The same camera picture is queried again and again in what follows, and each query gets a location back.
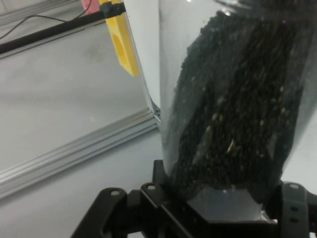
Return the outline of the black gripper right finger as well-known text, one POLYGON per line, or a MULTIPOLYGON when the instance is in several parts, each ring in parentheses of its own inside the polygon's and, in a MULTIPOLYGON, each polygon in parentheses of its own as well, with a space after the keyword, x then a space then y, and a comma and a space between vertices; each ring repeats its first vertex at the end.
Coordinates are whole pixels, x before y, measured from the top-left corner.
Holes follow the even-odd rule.
POLYGON ((317 196, 295 182, 279 181, 268 191, 263 210, 267 223, 261 238, 308 238, 317 232, 317 196))

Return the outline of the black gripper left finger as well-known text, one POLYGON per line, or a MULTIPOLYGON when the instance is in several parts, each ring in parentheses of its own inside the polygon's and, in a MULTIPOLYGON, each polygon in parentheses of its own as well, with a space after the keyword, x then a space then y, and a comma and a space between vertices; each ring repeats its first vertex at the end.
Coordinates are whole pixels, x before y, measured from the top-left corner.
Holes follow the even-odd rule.
POLYGON ((75 229, 74 238, 126 238, 140 232, 145 238, 172 238, 162 213, 168 200, 162 183, 163 161, 155 160, 152 182, 126 192, 110 187, 99 192, 91 207, 75 229))

